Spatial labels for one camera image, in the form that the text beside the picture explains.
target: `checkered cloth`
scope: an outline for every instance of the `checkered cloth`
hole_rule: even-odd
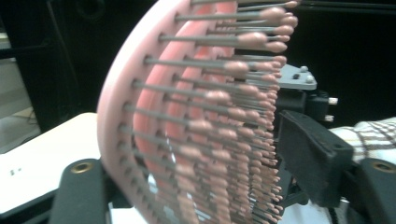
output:
[[[396,117],[330,129],[355,148],[354,161],[377,158],[396,164]]]

